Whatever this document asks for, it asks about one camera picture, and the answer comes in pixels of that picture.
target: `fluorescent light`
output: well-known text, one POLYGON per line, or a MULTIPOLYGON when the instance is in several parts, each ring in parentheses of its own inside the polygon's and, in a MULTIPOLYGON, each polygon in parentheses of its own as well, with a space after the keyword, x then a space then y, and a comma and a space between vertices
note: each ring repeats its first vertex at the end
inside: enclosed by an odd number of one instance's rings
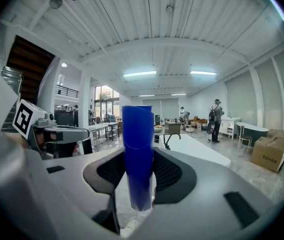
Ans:
POLYGON ((191 71, 190 74, 199 74, 199 75, 216 75, 216 73, 213 72, 203 72, 203 71, 191 71))
POLYGON ((284 21, 284 12, 281 9, 281 7, 278 5, 278 3, 275 0, 270 0, 270 1, 274 5, 274 7, 277 10, 278 14, 280 14, 281 19, 284 21))
POLYGON ((141 76, 141 75, 151 75, 156 74, 156 71, 147 71, 147 72, 139 72, 139 73, 132 73, 132 74, 124 74, 124 77, 133 77, 133 76, 141 76))

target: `balcony railing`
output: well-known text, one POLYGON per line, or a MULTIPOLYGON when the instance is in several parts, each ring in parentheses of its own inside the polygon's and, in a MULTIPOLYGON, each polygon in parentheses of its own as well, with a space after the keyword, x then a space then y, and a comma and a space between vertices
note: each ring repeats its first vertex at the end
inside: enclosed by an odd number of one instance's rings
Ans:
POLYGON ((78 98, 78 93, 78 90, 73 90, 61 85, 56 85, 56 94, 78 98))

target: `blue cup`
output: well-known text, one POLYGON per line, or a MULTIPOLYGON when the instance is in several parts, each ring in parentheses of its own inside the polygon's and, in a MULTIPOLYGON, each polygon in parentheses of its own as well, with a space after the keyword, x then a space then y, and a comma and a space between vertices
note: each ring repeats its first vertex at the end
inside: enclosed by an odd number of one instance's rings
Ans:
POLYGON ((151 208, 154 115, 152 106, 124 106, 123 143, 131 207, 151 208))

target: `white chair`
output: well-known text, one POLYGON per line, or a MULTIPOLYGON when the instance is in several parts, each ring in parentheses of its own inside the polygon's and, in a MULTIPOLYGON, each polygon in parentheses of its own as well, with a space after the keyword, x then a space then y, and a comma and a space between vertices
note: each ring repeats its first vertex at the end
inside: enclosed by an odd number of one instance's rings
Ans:
POLYGON ((252 136, 244 135, 244 126, 240 126, 240 136, 239 136, 239 139, 238 139, 237 150, 239 150, 239 148, 240 148, 240 143, 241 143, 241 147, 242 147, 243 141, 248 142, 247 150, 246 150, 246 153, 248 153, 248 148, 251 146, 251 143, 252 143, 252 136))

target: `faucet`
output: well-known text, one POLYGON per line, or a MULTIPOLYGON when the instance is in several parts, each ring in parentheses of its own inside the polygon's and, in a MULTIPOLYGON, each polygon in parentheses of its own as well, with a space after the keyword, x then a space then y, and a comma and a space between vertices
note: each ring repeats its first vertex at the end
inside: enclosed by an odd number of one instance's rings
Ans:
POLYGON ((175 135, 175 134, 178 135, 178 136, 180 137, 180 139, 181 139, 181 135, 180 135, 180 134, 178 134, 178 133, 172 133, 172 134, 170 135, 170 137, 168 138, 167 142, 165 142, 165 134, 164 134, 164 145, 165 145, 165 148, 166 148, 167 150, 171 150, 171 149, 170 149, 170 146, 168 145, 168 142, 169 142, 171 136, 172 136, 172 135, 175 135))

